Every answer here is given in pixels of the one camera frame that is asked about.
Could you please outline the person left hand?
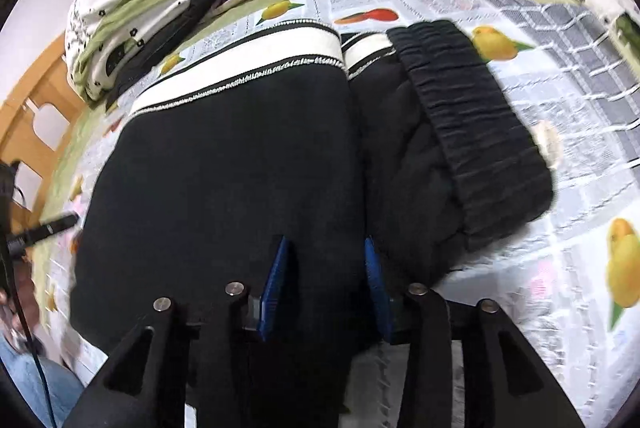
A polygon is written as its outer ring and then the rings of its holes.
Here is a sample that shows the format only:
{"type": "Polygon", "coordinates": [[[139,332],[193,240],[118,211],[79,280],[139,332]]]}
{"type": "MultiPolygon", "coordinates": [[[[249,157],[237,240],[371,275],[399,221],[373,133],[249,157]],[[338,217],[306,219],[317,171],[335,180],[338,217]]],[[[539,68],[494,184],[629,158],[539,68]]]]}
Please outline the person left hand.
{"type": "MultiPolygon", "coordinates": [[[[12,264],[17,300],[20,301],[26,324],[31,332],[39,324],[40,310],[36,299],[35,283],[32,279],[32,263],[27,257],[14,260],[12,264]]],[[[9,346],[17,353],[26,348],[24,328],[17,312],[17,305],[6,280],[6,269],[1,266],[1,331],[9,346]]]]}

